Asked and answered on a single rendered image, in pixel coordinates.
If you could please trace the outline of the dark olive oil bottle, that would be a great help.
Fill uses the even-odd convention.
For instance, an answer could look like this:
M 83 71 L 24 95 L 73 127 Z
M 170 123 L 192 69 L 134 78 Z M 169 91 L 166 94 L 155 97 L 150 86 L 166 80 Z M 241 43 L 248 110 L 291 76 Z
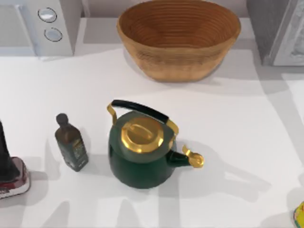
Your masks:
M 89 161 L 81 132 L 69 123 L 65 113 L 58 114 L 56 121 L 59 128 L 55 132 L 55 138 L 61 155 L 69 168 L 79 172 Z

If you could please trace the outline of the pale microwave oven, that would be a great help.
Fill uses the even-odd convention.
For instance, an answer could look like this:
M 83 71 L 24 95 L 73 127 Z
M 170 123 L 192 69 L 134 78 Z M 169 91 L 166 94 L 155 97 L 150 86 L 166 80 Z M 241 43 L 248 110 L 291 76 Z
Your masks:
M 46 23 L 38 17 L 44 8 L 57 13 L 56 21 Z M 73 56 L 82 14 L 82 0 L 0 0 L 0 57 Z M 48 28 L 59 29 L 63 38 L 47 40 Z

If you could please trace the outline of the yellow and green object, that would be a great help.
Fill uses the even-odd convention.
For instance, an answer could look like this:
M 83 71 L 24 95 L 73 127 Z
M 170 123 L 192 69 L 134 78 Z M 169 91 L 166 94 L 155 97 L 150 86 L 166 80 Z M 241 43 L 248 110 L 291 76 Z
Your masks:
M 294 210 L 293 220 L 296 228 L 304 228 L 304 201 Z

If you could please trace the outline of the green and gold kettle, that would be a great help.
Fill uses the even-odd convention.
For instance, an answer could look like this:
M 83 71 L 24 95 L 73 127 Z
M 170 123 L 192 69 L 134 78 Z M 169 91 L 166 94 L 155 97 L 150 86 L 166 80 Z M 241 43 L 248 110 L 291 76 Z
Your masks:
M 169 116 L 148 106 L 113 100 L 107 110 L 112 116 L 108 159 L 113 175 L 136 189 L 164 183 L 178 167 L 202 168 L 204 157 L 185 145 L 176 151 L 178 126 Z

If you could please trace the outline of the wooden basket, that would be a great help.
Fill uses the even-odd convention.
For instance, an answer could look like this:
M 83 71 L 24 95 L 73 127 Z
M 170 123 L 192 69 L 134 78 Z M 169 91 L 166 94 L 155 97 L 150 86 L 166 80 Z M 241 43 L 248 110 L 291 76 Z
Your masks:
M 199 81 L 235 44 L 239 17 L 205 0 L 150 0 L 117 20 L 120 39 L 135 64 L 160 82 Z

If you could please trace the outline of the round microwave knob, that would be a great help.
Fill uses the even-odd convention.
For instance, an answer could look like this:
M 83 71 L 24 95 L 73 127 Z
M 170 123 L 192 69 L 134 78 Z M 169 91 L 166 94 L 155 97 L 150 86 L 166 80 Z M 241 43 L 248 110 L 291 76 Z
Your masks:
M 38 17 L 46 23 L 53 23 L 57 19 L 57 13 L 52 8 L 38 10 Z
M 57 28 L 47 28 L 44 30 L 44 36 L 51 42 L 59 42 L 63 38 L 62 32 Z

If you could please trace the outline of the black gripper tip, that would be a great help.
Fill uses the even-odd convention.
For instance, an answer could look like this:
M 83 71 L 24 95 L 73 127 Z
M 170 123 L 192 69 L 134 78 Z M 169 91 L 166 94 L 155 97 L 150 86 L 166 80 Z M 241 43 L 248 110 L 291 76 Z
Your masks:
M 0 121 L 0 182 L 13 182 L 19 174 L 20 172 L 9 154 L 3 125 Z

